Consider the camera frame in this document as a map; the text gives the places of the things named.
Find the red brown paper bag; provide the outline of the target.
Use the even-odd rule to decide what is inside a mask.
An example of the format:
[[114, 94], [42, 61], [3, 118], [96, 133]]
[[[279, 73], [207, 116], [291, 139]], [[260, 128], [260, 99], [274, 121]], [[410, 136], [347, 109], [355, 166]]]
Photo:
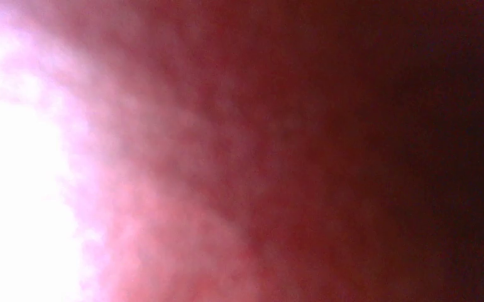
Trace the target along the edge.
[[0, 1], [0, 301], [484, 301], [484, 1]]

